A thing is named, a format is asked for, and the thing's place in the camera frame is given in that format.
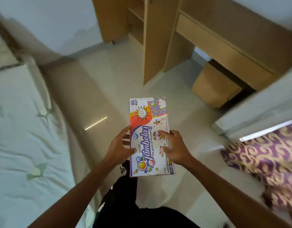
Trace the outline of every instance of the colorful balls illustration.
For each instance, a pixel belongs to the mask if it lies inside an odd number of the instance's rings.
[[[154,160],[149,160],[149,161],[148,161],[148,164],[149,164],[150,166],[154,166]]]
[[[143,170],[146,169],[147,165],[146,165],[146,163],[144,161],[140,161],[139,164],[138,164],[138,167],[139,167],[140,170],[143,171]]]

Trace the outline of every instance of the white bedsheet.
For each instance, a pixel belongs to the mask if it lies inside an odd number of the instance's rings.
[[[23,58],[25,65],[0,72],[0,228],[27,227],[89,172],[34,60]],[[27,180],[42,163],[42,176]],[[77,227],[92,224],[93,210]]]

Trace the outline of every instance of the right hand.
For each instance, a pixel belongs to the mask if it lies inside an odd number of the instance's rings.
[[[171,149],[163,146],[163,150],[172,162],[183,166],[187,164],[188,161],[193,159],[193,156],[190,154],[185,143],[183,142],[181,134],[177,130],[171,130],[170,133],[163,130],[159,130],[158,132],[168,138],[171,143]]]

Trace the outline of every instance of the white floor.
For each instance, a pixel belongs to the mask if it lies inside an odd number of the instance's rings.
[[[180,131],[191,153],[260,201],[263,186],[227,167],[220,156],[219,150],[227,141],[213,131],[211,124],[221,113],[207,107],[191,91],[201,69],[188,60],[143,86],[142,51],[132,42],[123,41],[46,73],[64,114],[79,130],[92,164],[102,160],[111,140],[128,125],[130,98],[165,96],[170,128]],[[119,175],[118,169],[109,175],[100,189],[102,194]],[[203,186],[181,166],[176,166],[174,176],[140,177],[136,203],[139,207],[174,208],[202,228],[222,227],[228,220]]]

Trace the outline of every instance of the baseboard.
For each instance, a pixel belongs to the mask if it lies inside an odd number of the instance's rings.
[[[55,61],[52,61],[52,62],[49,62],[45,65],[39,65],[42,69],[52,69],[52,68],[55,68],[57,66],[60,66],[62,64],[65,64],[67,62],[70,62],[70,61],[74,61],[74,60],[77,60],[78,58],[82,57],[82,56],[85,56],[89,53],[93,53],[97,50],[100,50],[100,49],[103,49],[103,48],[108,48],[109,46],[112,45],[112,42],[109,42],[109,43],[104,43],[104,42],[101,42],[99,44],[96,44],[96,45],[92,45],[90,47],[87,47],[87,48],[84,48],[78,52],[75,52],[75,53],[72,53],[70,55],[67,55],[67,56],[63,56]]]
[[[198,55],[195,51],[193,51],[191,58],[199,63],[202,67],[204,67],[207,63],[207,60]]]

